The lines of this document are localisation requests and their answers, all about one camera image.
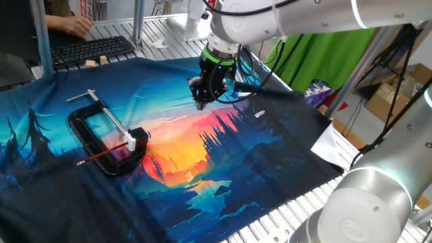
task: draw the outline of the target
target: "red pencil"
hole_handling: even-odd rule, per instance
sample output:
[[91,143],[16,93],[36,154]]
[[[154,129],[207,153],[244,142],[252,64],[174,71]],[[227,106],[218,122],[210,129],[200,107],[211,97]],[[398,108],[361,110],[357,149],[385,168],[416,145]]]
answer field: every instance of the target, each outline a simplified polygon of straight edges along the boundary
[[102,156],[102,155],[106,155],[107,153],[110,153],[110,152],[112,152],[112,151],[114,151],[114,150],[116,150],[116,149],[119,149],[119,148],[121,148],[121,147],[123,147],[123,146],[126,146],[126,145],[128,145],[128,142],[124,142],[124,143],[119,144],[119,145],[117,145],[117,146],[115,146],[115,147],[113,147],[113,148],[108,149],[107,151],[103,151],[102,153],[99,153],[99,154],[97,154],[97,155],[93,155],[93,156],[91,156],[91,157],[88,158],[88,159],[85,159],[85,160],[83,160],[83,161],[78,162],[76,165],[77,165],[77,166],[80,166],[80,165],[82,165],[82,164],[85,163],[85,162],[89,162],[89,161],[92,161],[93,159],[97,159],[97,158],[99,158],[99,157]]

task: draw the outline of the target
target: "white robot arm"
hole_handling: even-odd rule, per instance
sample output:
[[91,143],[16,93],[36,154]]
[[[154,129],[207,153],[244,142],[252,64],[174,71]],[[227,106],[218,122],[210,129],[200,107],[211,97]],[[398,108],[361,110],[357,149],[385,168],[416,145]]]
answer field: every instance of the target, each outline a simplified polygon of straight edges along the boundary
[[[225,0],[214,13],[202,60],[223,61],[247,45],[274,36],[338,32],[432,20],[432,0]],[[203,68],[201,82],[205,82]],[[432,90],[400,125],[341,181],[327,204],[307,219],[290,243],[397,242],[415,202],[432,182]]]
[[205,12],[205,4],[202,0],[155,0],[157,7],[163,12],[163,4],[180,4],[180,10],[188,13],[186,25],[182,30],[182,35],[185,40],[191,39],[194,36],[194,32],[198,28],[198,24],[201,21],[203,13]]

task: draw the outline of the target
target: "person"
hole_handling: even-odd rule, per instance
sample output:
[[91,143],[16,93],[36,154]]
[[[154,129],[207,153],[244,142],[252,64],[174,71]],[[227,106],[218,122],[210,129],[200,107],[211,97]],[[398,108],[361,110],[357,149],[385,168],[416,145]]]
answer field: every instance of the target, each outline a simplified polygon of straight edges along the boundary
[[73,16],[68,0],[44,0],[44,4],[48,31],[82,38],[95,24],[82,16]]

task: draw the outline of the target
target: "landscape print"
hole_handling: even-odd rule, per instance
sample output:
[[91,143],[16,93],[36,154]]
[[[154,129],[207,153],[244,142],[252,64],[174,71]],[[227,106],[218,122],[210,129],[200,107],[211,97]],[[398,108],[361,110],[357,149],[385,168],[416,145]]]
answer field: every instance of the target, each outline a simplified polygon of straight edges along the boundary
[[[58,207],[59,198],[81,195],[85,205],[98,205],[92,207],[91,218],[101,235],[142,242],[145,225],[156,242],[220,242],[340,174],[310,152],[308,144],[329,122],[311,119],[317,114],[296,113],[312,111],[302,97],[293,94],[293,103],[254,96],[197,111],[187,83],[188,77],[199,75],[197,59],[133,59],[103,68],[31,84],[26,99],[22,94],[30,89],[0,94],[0,101],[8,104],[0,108],[3,204],[14,201],[17,211],[38,215]],[[260,72],[266,74],[261,68],[246,81],[259,83]],[[65,100],[89,88],[125,127],[140,126],[151,133],[153,141],[133,172],[110,178],[95,163],[74,166],[88,155],[65,121],[91,100]],[[305,116],[308,121],[301,122]],[[107,147],[122,142],[103,115],[88,123]],[[128,151],[121,148],[113,155],[120,160]],[[36,194],[45,198],[43,206],[31,203]]]

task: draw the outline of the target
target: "keyboard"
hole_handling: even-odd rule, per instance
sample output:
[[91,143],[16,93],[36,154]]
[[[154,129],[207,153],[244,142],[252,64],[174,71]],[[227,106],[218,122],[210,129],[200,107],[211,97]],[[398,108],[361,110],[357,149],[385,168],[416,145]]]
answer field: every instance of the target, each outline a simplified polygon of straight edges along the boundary
[[52,47],[51,59],[54,68],[64,68],[85,63],[86,60],[99,60],[102,55],[112,57],[131,53],[134,50],[134,46],[124,36],[113,36],[85,43]]

